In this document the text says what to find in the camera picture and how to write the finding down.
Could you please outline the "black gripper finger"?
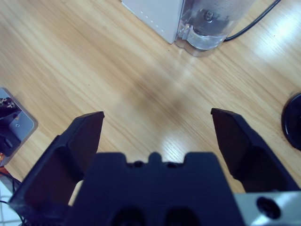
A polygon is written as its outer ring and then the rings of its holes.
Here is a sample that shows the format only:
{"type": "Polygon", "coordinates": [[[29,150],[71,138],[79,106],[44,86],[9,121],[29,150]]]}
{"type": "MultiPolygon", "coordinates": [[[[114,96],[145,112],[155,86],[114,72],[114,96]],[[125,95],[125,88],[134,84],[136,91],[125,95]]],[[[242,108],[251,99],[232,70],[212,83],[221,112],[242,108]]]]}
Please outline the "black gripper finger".
{"type": "Polygon", "coordinates": [[[211,115],[228,170],[247,193],[300,190],[267,143],[241,115],[218,108],[213,108],[211,115]]]}
{"type": "Polygon", "coordinates": [[[98,150],[103,112],[75,118],[55,137],[8,204],[29,226],[61,226],[69,200],[98,150]]]}

